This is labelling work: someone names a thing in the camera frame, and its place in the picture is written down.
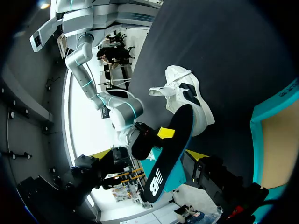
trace person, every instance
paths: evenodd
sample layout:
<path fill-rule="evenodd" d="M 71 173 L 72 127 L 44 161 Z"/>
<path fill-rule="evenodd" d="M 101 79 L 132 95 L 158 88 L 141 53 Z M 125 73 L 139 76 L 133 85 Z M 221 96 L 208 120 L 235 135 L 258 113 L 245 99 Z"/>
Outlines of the person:
<path fill-rule="evenodd" d="M 129 50 L 124 48 L 102 48 L 97 53 L 98 60 L 102 59 L 107 64 L 113 64 L 117 61 L 121 61 L 123 58 L 135 58 L 131 57 Z"/>

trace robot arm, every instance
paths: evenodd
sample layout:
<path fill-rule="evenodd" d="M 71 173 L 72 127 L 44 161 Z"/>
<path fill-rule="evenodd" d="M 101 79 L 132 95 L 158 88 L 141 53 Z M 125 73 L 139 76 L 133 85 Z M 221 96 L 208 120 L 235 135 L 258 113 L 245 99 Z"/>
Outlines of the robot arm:
<path fill-rule="evenodd" d="M 128 146 L 132 133 L 136 131 L 133 127 L 134 120 L 143 113 L 142 102 L 136 98 L 126 99 L 112 96 L 106 91 L 96 92 L 92 79 L 82 66 L 92 58 L 92 42 L 91 34 L 80 36 L 77 50 L 69 54 L 65 60 L 66 66 L 72 71 L 85 95 L 93 102 L 97 110 L 104 105 L 111 110 L 109 115 L 119 140 L 123 146 Z"/>

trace black insole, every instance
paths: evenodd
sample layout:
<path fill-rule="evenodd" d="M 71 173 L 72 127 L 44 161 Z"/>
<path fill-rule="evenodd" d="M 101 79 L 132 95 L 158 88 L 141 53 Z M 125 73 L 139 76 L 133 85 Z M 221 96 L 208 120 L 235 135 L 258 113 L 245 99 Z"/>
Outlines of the black insole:
<path fill-rule="evenodd" d="M 163 149 L 144 188 L 144 198 L 155 202 L 162 194 L 167 178 L 186 147 L 193 127 L 191 105 L 180 107 L 171 119 L 169 129 L 175 130 L 172 138 L 163 139 Z"/>

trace desk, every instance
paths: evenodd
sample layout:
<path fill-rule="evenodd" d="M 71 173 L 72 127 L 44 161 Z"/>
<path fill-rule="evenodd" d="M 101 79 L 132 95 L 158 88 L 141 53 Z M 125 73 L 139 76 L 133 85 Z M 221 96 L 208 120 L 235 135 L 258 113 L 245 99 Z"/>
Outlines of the desk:
<path fill-rule="evenodd" d="M 278 32 L 249 1 L 165 1 L 129 87 L 145 107 L 139 121 L 152 128 L 167 125 L 172 117 L 165 98 L 148 95 L 150 87 L 165 85 L 169 65 L 192 70 L 215 118 L 215 124 L 192 139 L 189 149 L 219 156 L 249 185 L 254 165 L 249 126 L 253 108 L 296 77 Z"/>

